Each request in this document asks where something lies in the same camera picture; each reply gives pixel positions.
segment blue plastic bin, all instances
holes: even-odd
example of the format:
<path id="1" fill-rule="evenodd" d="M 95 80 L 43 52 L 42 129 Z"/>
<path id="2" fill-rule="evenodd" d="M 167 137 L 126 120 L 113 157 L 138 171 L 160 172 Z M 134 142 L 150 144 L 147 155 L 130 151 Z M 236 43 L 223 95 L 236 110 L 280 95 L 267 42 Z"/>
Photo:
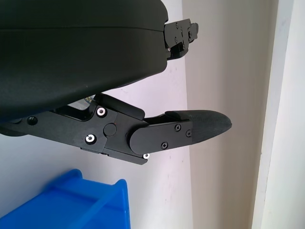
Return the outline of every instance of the blue plastic bin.
<path id="1" fill-rule="evenodd" d="M 0 229 L 130 229 L 126 181 L 106 185 L 71 170 L 2 217 Z"/>

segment black screw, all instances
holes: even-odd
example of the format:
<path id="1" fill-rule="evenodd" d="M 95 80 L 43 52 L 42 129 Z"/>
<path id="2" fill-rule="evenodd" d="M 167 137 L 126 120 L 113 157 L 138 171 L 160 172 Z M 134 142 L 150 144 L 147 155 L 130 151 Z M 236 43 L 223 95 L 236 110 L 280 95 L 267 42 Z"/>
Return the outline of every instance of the black screw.
<path id="1" fill-rule="evenodd" d="M 161 144 L 161 149 L 167 149 L 167 147 L 168 147 L 168 143 L 167 142 L 163 142 Z"/>
<path id="2" fill-rule="evenodd" d="M 186 136 L 187 136 L 187 137 L 191 137 L 191 136 L 192 136 L 191 130 L 186 131 Z"/>
<path id="3" fill-rule="evenodd" d="M 34 116 L 28 117 L 27 123 L 29 125 L 36 125 L 38 123 L 38 119 Z"/>
<path id="4" fill-rule="evenodd" d="M 175 131 L 178 132 L 180 130 L 181 130 L 181 125 L 180 124 L 175 125 Z"/>

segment black plastic cover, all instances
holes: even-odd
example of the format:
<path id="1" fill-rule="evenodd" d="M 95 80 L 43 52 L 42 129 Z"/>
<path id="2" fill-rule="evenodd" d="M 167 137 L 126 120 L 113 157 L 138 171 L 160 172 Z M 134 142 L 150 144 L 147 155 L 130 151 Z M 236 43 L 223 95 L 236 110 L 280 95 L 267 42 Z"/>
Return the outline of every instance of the black plastic cover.
<path id="1" fill-rule="evenodd" d="M 232 127 L 231 120 L 216 111 L 167 111 L 165 114 L 177 120 L 192 121 L 192 144 L 216 137 Z"/>
<path id="2" fill-rule="evenodd" d="M 0 29 L 128 27 L 163 31 L 160 0 L 1 0 Z"/>
<path id="3" fill-rule="evenodd" d="M 162 72 L 160 0 L 2 0 L 0 122 Z"/>

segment white wall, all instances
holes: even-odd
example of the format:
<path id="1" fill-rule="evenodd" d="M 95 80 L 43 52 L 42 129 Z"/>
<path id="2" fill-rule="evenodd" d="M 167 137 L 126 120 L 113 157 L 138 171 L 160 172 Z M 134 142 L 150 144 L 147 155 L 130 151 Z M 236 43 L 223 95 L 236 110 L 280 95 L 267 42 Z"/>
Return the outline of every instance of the white wall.
<path id="1" fill-rule="evenodd" d="M 188 109 L 226 114 L 227 133 L 191 151 L 195 229 L 245 229 L 267 98 L 272 0 L 183 0 L 199 23 L 185 58 Z"/>
<path id="2" fill-rule="evenodd" d="M 182 19 L 181 0 L 164 0 L 171 21 Z M 109 92 L 148 116 L 184 110 L 184 58 L 162 74 Z M 109 184 L 126 179 L 133 229 L 192 229 L 189 148 L 152 154 L 139 166 L 45 139 L 0 135 L 0 217 L 37 195 L 50 179 L 78 168 L 86 179 Z"/>
<path id="3" fill-rule="evenodd" d="M 292 16 L 287 36 L 288 43 L 287 46 L 284 45 L 287 47 L 284 72 L 277 75 L 278 81 L 281 81 L 281 78 L 283 81 L 265 187 L 265 202 L 259 209 L 263 212 L 262 224 L 261 227 L 256 228 L 305 228 L 304 9 L 304 0 L 294 0 L 293 10 L 290 11 Z M 260 172 L 265 169 L 264 164 L 261 163 Z"/>
<path id="4" fill-rule="evenodd" d="M 270 71 L 270 81 L 268 89 L 268 100 L 264 121 L 263 141 L 261 145 L 261 156 L 259 160 L 258 177 L 254 179 L 257 183 L 255 197 L 252 229 L 260 229 L 262 224 L 265 193 L 268 180 L 269 166 L 271 160 L 272 147 L 275 136 L 278 107 L 282 90 L 282 80 L 286 58 L 287 41 L 290 27 L 293 1 L 280 0 L 276 7 L 277 16 L 273 45 L 272 65 Z"/>
<path id="5" fill-rule="evenodd" d="M 266 106 L 267 106 L 267 100 L 266 97 L 268 96 L 268 91 L 269 91 L 269 81 L 270 81 L 270 72 L 271 72 L 271 68 L 272 68 L 272 57 L 273 57 L 273 53 L 274 53 L 274 41 L 275 41 L 275 33 L 276 33 L 276 18 L 277 18 L 277 9 L 278 9 L 278 0 L 272 0 L 271 1 L 271 12 L 269 15 L 269 44 L 268 44 L 268 56 L 267 56 L 267 68 L 266 68 L 266 77 L 265 77 L 265 86 L 264 86 L 264 105 L 263 105 L 263 109 L 261 110 L 262 112 L 262 123 L 263 120 L 265 120 L 266 118 L 271 118 L 272 117 L 266 117 Z M 264 125 L 260 125 L 260 132 L 259 132 L 259 142 L 258 142 L 258 154 L 260 153 L 260 155 L 257 155 L 256 157 L 256 161 L 255 161 L 255 165 L 254 165 L 254 178 L 253 178 L 253 191 L 252 191 L 252 203 L 251 203 L 251 211 L 249 214 L 249 227 L 252 227 L 252 222 L 253 222 L 253 215 L 254 215 L 254 206 L 255 206 L 255 199 L 256 199 L 256 190 L 257 190 L 257 180 L 258 180 L 258 174 L 259 174 L 259 165 L 260 165 L 260 159 L 261 159 L 261 155 L 262 155 L 262 151 L 260 151 L 260 149 L 262 149 L 262 145 L 263 145 L 263 135 L 264 135 Z"/>

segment screw head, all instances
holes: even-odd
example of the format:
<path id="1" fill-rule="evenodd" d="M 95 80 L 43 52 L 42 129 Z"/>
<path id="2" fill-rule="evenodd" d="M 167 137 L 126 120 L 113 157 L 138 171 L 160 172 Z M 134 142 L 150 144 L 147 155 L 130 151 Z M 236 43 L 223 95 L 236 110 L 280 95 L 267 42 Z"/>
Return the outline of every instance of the screw head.
<path id="1" fill-rule="evenodd" d="M 148 159 L 149 157 L 150 157 L 150 154 L 144 154 L 144 155 L 143 155 L 143 158 L 144 158 L 144 159 Z"/>
<path id="2" fill-rule="evenodd" d="M 29 125 L 36 125 L 38 123 L 38 119 L 34 116 L 28 117 L 27 123 Z"/>
<path id="3" fill-rule="evenodd" d="M 96 136 L 95 135 L 87 135 L 85 138 L 85 141 L 88 145 L 93 145 L 96 142 Z"/>
<path id="4" fill-rule="evenodd" d="M 162 142 L 161 144 L 161 149 L 167 149 L 168 143 L 167 142 Z"/>
<path id="5" fill-rule="evenodd" d="M 181 130 L 181 125 L 180 124 L 175 125 L 175 131 L 178 132 L 180 130 Z"/>
<path id="6" fill-rule="evenodd" d="M 97 114 L 98 117 L 104 118 L 107 115 L 107 111 L 106 111 L 105 108 L 100 107 L 100 108 L 97 109 L 96 114 Z"/>
<path id="7" fill-rule="evenodd" d="M 186 131 L 186 136 L 187 136 L 187 137 L 191 137 L 191 136 L 192 136 L 191 130 Z"/>

